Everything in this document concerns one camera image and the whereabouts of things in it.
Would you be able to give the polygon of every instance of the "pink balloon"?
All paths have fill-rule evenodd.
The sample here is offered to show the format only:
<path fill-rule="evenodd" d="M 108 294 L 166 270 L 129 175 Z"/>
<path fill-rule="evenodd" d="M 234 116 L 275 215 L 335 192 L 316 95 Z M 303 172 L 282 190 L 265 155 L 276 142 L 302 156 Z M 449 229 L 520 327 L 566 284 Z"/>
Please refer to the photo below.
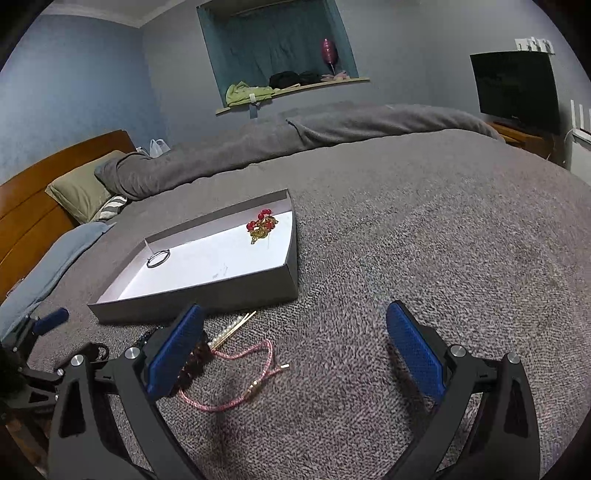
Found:
<path fill-rule="evenodd" d="M 331 66 L 339 61 L 339 53 L 336 50 L 335 42 L 325 38 L 322 41 L 322 59 Z"/>

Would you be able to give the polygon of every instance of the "white plastic bag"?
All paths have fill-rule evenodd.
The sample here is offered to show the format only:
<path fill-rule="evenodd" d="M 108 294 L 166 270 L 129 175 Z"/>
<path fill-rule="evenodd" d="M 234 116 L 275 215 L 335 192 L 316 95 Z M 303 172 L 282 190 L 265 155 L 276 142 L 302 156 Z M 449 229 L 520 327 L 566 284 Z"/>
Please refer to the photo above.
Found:
<path fill-rule="evenodd" d="M 170 151 L 170 147 L 161 138 L 150 141 L 150 157 L 157 158 L 168 151 Z"/>

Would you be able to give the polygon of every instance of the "gray blanket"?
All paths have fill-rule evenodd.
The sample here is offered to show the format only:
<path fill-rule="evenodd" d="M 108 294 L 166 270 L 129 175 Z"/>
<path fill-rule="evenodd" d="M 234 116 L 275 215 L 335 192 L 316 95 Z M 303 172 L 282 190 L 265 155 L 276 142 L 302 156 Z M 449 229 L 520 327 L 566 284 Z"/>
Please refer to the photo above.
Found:
<path fill-rule="evenodd" d="M 379 479 L 425 425 L 428 404 L 390 347 L 385 311 L 402 299 L 447 342 L 501 358 L 516 350 L 538 416 L 541 466 L 560 456 L 591 405 L 591 189 L 542 158 L 457 129 L 320 148 L 228 171 L 131 203 L 39 308 L 70 310 L 30 364 L 50 369 L 81 343 L 121 354 L 146 328 L 101 326 L 92 294 L 141 239 L 289 188 L 300 298 L 259 311 L 223 350 L 272 340 L 289 371 L 251 403 L 203 413 L 158 408 L 210 480 Z M 229 316 L 206 322 L 218 333 Z M 265 353 L 215 359 L 189 396 L 244 391 Z M 444 461 L 466 438 L 464 428 Z M 113 411 L 145 465 L 121 405 Z"/>
<path fill-rule="evenodd" d="M 156 159 L 132 153 L 100 165 L 95 174 L 110 191 L 141 200 L 201 177 L 305 150 L 449 128 L 500 138 L 466 112 L 423 105 L 344 103 L 317 113 L 250 122 L 220 137 L 178 145 Z"/>

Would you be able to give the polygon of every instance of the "wooden headboard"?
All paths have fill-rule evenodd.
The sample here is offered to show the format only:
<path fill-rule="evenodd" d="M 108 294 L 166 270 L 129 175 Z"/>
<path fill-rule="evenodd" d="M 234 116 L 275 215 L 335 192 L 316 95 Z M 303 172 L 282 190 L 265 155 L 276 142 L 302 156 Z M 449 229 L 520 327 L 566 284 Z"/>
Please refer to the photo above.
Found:
<path fill-rule="evenodd" d="M 91 138 L 47 157 L 0 185 L 0 303 L 62 234 L 78 226 L 45 188 L 113 150 L 135 151 L 124 130 Z"/>

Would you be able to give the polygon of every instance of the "television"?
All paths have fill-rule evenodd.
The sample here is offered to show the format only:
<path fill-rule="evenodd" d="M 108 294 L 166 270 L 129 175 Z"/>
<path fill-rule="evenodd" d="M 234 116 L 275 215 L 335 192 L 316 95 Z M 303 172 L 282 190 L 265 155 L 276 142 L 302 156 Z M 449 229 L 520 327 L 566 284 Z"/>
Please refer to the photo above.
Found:
<path fill-rule="evenodd" d="M 558 96 L 547 53 L 499 51 L 470 59 L 482 113 L 560 134 Z"/>

